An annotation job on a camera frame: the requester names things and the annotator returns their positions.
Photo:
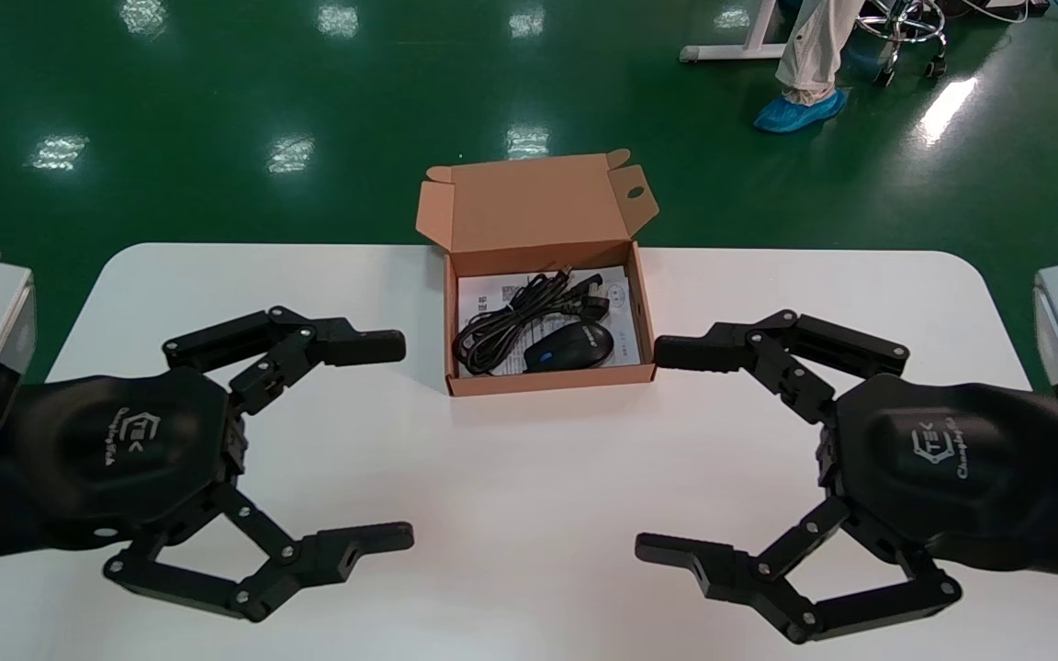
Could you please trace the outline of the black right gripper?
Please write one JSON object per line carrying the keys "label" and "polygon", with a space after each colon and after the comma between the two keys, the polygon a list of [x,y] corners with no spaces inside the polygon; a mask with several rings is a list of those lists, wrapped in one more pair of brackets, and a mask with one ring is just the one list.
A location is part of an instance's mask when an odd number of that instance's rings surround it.
{"label": "black right gripper", "polygon": [[[642,532],[638,561],[688,569],[703,596],[751,608],[794,644],[946,610],[962,587],[932,557],[1058,575],[1058,403],[1048,394],[873,377],[837,400],[817,456],[834,497],[760,555]],[[789,575],[844,524],[895,557],[906,581],[811,602]]]}

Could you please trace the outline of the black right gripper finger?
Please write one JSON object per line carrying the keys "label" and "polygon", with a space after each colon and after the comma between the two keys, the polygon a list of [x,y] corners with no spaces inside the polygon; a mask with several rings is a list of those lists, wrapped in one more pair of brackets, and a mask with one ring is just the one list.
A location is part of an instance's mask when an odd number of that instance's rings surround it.
{"label": "black right gripper finger", "polygon": [[902,375],[910,352],[902,344],[785,309],[751,325],[717,322],[703,336],[662,335],[652,356],[676,371],[744,371],[809,424],[835,423],[836,390],[809,364],[871,379]]}

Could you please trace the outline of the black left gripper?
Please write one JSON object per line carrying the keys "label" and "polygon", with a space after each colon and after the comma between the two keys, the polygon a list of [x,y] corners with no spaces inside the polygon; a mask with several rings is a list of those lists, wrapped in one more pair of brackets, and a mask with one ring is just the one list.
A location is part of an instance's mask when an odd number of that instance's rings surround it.
{"label": "black left gripper", "polygon": [[[86,377],[14,398],[0,428],[0,557],[134,539],[106,561],[105,579],[139,596],[261,622],[302,589],[347,582],[362,556],[412,548],[404,521],[297,540],[236,486],[213,486],[242,473],[240,414],[260,414],[318,365],[399,363],[402,331],[360,331],[277,306],[176,336],[163,354],[174,369],[157,377]],[[249,359],[230,394],[201,374]],[[255,573],[229,580],[158,559],[218,516],[267,556]]]}

